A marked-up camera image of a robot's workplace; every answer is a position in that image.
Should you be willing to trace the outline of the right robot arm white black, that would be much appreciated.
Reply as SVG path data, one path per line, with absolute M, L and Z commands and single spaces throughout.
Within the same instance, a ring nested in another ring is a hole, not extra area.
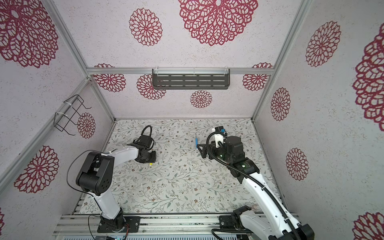
M 253 196 L 265 217 L 258 216 L 250 207 L 234 210 L 229 222 L 222 222 L 218 232 L 252 234 L 260 240 L 313 240 L 314 230 L 303 225 L 271 191 L 256 164 L 246 157 L 240 137 L 229 136 L 224 127 L 212 129 L 204 144 L 195 143 L 202 158 L 215 160 L 230 170 L 232 176 Z

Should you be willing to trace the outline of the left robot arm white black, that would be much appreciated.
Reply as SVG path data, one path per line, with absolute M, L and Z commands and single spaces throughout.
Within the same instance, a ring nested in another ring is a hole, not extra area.
M 109 152 L 86 150 L 86 159 L 76 177 L 76 190 L 90 195 L 96 202 L 101 213 L 98 233 L 129 233 L 134 225 L 124 217 L 123 208 L 115 200 L 111 185 L 114 167 L 129 161 L 139 164 L 156 162 L 156 152 L 153 150 L 155 140 L 152 138 L 153 127 L 147 125 L 141 135 L 127 146 Z

